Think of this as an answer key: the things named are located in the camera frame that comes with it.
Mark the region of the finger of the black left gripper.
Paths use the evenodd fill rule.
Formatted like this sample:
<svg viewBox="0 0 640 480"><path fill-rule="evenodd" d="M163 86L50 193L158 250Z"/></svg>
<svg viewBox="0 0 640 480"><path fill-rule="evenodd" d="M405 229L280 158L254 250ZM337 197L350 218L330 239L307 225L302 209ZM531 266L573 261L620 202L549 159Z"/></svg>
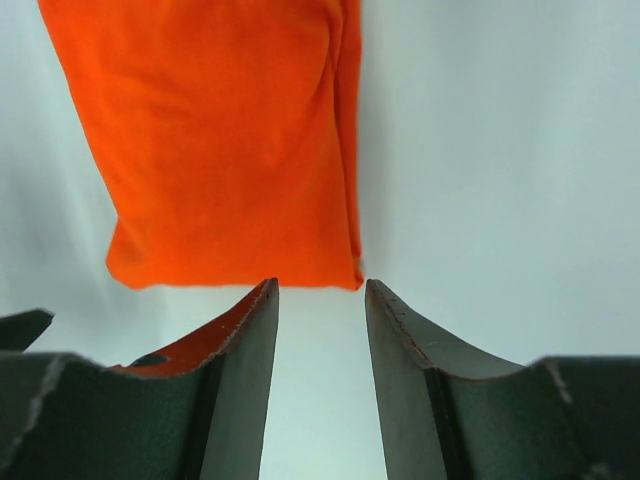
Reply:
<svg viewBox="0 0 640 480"><path fill-rule="evenodd" d="M32 309L0 319L0 349L24 352L51 325L54 315L42 309Z"/></svg>

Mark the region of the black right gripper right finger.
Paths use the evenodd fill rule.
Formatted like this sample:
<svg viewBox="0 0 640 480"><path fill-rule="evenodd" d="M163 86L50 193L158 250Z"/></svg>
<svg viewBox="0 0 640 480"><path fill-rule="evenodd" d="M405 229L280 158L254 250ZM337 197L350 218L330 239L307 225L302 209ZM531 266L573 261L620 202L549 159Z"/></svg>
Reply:
<svg viewBox="0 0 640 480"><path fill-rule="evenodd" d="M370 280L365 310L391 479L635 479L639 360L489 354Z"/></svg>

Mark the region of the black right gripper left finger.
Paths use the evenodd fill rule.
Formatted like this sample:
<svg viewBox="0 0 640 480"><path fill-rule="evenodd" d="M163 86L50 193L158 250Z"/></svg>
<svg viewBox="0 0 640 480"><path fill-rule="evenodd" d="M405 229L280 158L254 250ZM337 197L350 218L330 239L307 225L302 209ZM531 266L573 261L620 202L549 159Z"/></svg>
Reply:
<svg viewBox="0 0 640 480"><path fill-rule="evenodd" d="M1 350L5 479L255 479L279 317L267 279L128 366Z"/></svg>

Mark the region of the orange t shirt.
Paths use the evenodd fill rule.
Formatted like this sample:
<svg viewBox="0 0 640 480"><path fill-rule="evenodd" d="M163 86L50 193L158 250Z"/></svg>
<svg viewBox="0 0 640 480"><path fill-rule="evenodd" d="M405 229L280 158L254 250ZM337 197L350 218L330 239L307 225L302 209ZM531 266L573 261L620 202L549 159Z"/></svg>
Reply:
<svg viewBox="0 0 640 480"><path fill-rule="evenodd" d="M357 290L357 1L43 1L111 275Z"/></svg>

